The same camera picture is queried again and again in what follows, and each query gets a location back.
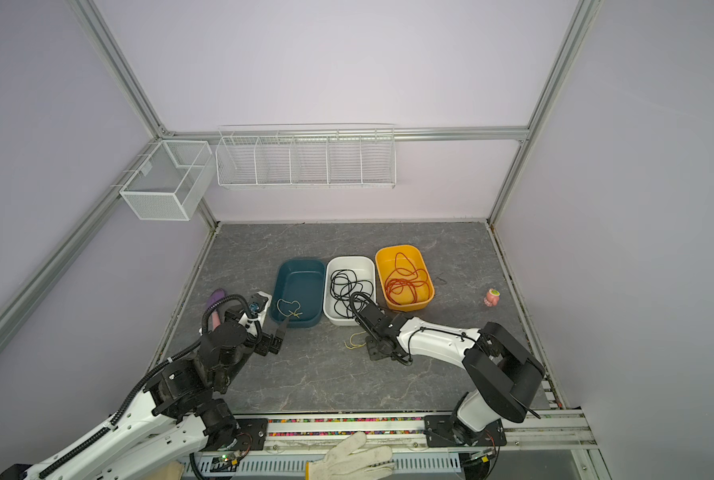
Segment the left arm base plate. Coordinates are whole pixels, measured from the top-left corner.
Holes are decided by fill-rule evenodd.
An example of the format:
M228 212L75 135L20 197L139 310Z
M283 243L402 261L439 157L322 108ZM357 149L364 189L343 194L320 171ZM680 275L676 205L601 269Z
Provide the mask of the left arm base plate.
M267 417L240 418L228 430L208 438L202 451L260 451L264 449L269 419Z

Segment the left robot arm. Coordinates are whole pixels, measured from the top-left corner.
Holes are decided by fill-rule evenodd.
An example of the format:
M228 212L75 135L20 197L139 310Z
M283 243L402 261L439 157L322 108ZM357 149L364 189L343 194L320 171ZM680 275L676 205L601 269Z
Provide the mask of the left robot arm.
M287 326L264 330L272 297L227 295L203 314L199 338L154 366L106 420L37 464L2 479L140 479L172 461L223 447L260 448L265 427L238 420L223 394L249 358L281 349Z

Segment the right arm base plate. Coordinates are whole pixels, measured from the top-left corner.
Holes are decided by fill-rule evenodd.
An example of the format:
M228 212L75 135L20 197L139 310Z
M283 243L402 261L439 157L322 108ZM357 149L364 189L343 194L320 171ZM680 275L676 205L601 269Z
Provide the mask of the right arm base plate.
M482 430L466 426L452 414L426 415L423 421L429 447L502 447L507 444L500 420L487 424Z

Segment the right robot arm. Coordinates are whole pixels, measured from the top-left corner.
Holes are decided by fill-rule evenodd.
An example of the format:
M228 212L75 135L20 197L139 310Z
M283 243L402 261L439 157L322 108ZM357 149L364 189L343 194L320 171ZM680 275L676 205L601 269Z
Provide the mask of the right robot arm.
M431 447L506 444L503 422L522 423L539 414L531 403L542 386L544 365L502 325L463 329L398 313L389 315L364 293L348 300L355 321L367 333L373 360L390 358L410 365L418 356L463 369L474 385L449 415L427 415Z

